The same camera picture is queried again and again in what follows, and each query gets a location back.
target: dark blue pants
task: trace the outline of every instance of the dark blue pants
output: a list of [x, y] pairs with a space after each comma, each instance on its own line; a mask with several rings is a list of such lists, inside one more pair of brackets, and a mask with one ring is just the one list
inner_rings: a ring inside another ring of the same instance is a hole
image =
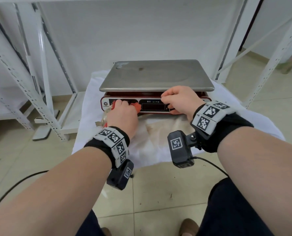
[[[93, 211], [76, 236], [104, 236]], [[211, 190], [198, 236], [273, 234], [239, 192], [230, 178], [222, 179]]]

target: shoe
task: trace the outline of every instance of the shoe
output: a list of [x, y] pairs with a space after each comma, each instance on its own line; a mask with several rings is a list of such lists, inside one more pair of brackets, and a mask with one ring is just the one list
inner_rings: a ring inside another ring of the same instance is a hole
[[197, 232], [199, 231], [199, 226], [197, 223], [195, 223], [192, 219], [185, 219], [183, 220], [180, 230], [179, 230], [179, 236], [181, 236], [183, 233], [191, 234], [192, 236], [195, 236]]
[[110, 230], [108, 228], [101, 228], [102, 232], [104, 233], [105, 236], [112, 236]]

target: black cable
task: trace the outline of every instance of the black cable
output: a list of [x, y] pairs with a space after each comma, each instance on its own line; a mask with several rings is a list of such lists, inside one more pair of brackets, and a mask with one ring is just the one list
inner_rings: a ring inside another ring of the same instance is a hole
[[206, 159], [204, 159], [204, 158], [201, 158], [201, 157], [197, 157], [197, 156], [193, 156], [193, 157], [191, 157], [191, 159], [201, 159], [201, 160], [203, 160], [203, 161], [206, 161], [206, 162], [208, 162], [209, 164], [211, 164], [212, 166], [214, 166], [214, 167], [216, 167], [218, 170], [220, 170], [222, 173], [224, 173], [227, 177], [229, 177], [229, 175], [226, 173], [226, 172], [224, 172], [222, 169], [220, 169], [218, 166], [216, 166], [214, 163], [211, 163], [210, 161], [208, 161], [208, 160], [206, 160]]
[[46, 173], [46, 172], [48, 172], [48, 170], [44, 170], [44, 171], [40, 171], [40, 172], [34, 173], [34, 174], [29, 175], [29, 176], [23, 178], [22, 180], [18, 181], [17, 183], [14, 184], [13, 187], [11, 187], [9, 190], [7, 190], [7, 192], [0, 198], [0, 202], [2, 202], [2, 200], [7, 196], [7, 194], [9, 194], [10, 191], [12, 191], [17, 185], [19, 185], [24, 180], [26, 180], [26, 179], [28, 179], [30, 177], [33, 177], [35, 175], [42, 174], [42, 173]]

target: white cloth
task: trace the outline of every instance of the white cloth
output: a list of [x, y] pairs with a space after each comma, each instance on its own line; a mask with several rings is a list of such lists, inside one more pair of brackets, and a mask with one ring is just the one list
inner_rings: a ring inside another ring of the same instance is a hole
[[[109, 70], [93, 72], [88, 84], [82, 106], [82, 116], [78, 134], [73, 148], [73, 153], [80, 150], [102, 127], [96, 127], [95, 122], [101, 121], [103, 111], [100, 99], [104, 93], [99, 87]], [[239, 114], [254, 124], [254, 127], [281, 140], [285, 140], [282, 132], [273, 122], [258, 113], [246, 110], [241, 102], [231, 94], [223, 85], [213, 81], [215, 90], [209, 92], [212, 100], [228, 103], [238, 109]], [[194, 130], [183, 115], [142, 115], [135, 137], [131, 140], [129, 159], [134, 163], [134, 168], [154, 165], [160, 162], [171, 161], [167, 136], [170, 132], [182, 130], [189, 134]], [[204, 152], [191, 148], [193, 154]]]

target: weighing scale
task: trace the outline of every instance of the weighing scale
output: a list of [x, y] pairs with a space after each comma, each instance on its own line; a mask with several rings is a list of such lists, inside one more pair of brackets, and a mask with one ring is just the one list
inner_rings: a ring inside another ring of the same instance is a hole
[[101, 108], [107, 110], [117, 99], [139, 103], [141, 113], [169, 114], [168, 104], [161, 94], [177, 85], [191, 87], [205, 102], [214, 86], [198, 60], [118, 61], [101, 84], [106, 92]]

